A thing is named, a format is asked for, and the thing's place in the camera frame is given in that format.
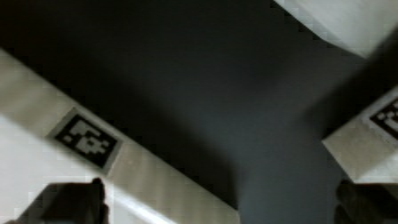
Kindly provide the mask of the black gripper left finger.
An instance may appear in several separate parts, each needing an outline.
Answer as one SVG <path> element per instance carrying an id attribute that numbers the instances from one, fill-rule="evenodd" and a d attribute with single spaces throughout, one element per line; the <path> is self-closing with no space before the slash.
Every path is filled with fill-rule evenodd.
<path id="1" fill-rule="evenodd" d="M 52 183 L 18 219 L 18 224 L 110 224 L 100 178 L 85 183 Z"/>

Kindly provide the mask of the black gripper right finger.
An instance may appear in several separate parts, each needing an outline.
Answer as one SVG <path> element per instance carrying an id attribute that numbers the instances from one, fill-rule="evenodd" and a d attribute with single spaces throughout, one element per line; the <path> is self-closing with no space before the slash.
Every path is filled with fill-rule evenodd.
<path id="1" fill-rule="evenodd" d="M 398 224 L 398 199 L 382 185 L 343 180 L 336 197 L 334 224 Z"/>

